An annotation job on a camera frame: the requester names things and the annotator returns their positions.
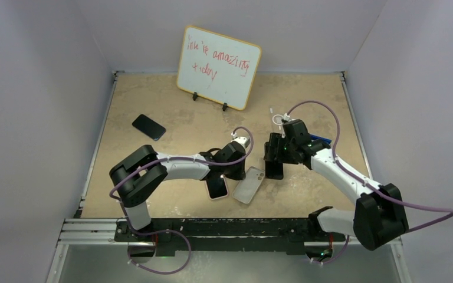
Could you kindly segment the beige phone case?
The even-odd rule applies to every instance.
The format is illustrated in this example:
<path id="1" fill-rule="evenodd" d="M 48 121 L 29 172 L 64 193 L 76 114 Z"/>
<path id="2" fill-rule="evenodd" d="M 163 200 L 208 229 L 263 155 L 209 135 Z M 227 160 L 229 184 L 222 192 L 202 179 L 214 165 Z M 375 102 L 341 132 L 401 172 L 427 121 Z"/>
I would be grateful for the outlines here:
<path id="1" fill-rule="evenodd" d="M 245 178 L 237 184 L 232 197 L 245 205 L 250 204 L 264 178 L 264 170 L 251 166 L 246 171 Z"/>

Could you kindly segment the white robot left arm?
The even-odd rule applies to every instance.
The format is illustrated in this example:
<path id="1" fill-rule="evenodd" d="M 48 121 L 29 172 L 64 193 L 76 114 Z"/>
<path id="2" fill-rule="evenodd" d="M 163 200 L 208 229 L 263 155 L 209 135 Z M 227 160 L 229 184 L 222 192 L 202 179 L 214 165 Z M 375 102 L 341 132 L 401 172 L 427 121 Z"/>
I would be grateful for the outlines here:
<path id="1" fill-rule="evenodd" d="M 109 176 L 117 200 L 129 219 L 129 233 L 137 241 L 152 235 L 151 217 L 146 201 L 157 187 L 167 180 L 192 179 L 217 185 L 225 178 L 245 178 L 247 137 L 237 137 L 219 150 L 211 149 L 193 156 L 158 153 L 144 145 L 115 165 Z"/>

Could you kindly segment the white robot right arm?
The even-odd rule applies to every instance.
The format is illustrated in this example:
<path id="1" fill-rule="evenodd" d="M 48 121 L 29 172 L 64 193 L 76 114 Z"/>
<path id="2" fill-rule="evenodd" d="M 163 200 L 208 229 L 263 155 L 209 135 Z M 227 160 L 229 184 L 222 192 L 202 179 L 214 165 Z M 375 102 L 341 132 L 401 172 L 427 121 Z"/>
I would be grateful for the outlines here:
<path id="1" fill-rule="evenodd" d="M 382 185 L 339 159 L 331 144 L 311 135 L 300 119 L 283 124 L 282 133 L 270 133 L 264 144 L 265 175 L 281 180 L 285 164 L 302 164 L 326 178 L 353 204 L 354 210 L 323 207 L 308 216 L 308 234 L 321 240 L 329 233 L 355 237 L 374 251 L 409 229 L 402 195 L 393 184 Z"/>

